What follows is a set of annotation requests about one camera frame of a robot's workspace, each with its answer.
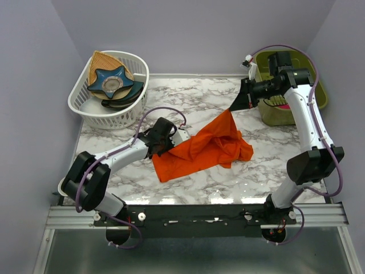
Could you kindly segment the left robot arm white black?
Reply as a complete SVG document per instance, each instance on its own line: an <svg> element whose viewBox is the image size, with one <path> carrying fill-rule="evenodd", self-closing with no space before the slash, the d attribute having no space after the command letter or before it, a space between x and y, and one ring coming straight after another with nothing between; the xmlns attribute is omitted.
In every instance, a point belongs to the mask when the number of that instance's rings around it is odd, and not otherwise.
<svg viewBox="0 0 365 274"><path fill-rule="evenodd" d="M78 213L100 211L113 225L123 224L126 203L107 191L110 176L131 163L169 151L176 145L179 130L169 120L158 118L153 127L144 132L138 127L130 140L113 150L80 153L59 183L58 192L75 202Z"/></svg>

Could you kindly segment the orange t shirt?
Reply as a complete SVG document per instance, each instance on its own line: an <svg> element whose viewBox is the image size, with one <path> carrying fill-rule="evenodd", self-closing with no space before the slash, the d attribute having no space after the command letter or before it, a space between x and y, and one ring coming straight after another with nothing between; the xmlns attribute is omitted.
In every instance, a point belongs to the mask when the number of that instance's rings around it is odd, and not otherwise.
<svg viewBox="0 0 365 274"><path fill-rule="evenodd" d="M189 140L152 161L159 181L165 183L217 165L230 168L235 161L250 161L253 154L232 113L225 110Z"/></svg>

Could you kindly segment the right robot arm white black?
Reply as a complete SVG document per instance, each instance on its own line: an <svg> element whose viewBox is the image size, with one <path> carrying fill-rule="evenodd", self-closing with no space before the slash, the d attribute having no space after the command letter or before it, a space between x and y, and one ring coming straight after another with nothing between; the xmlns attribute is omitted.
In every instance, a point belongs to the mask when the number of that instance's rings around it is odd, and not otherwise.
<svg viewBox="0 0 365 274"><path fill-rule="evenodd" d="M344 149L337 147L321 118L315 88L318 78L307 68L294 68L288 51L268 57L271 79L257 82L244 78L230 111L255 108L259 101L281 95L290 107L297 127L301 153L288 160L287 178L269 195L262 210L263 219L274 224L292 211L293 201L314 183L339 169Z"/></svg>

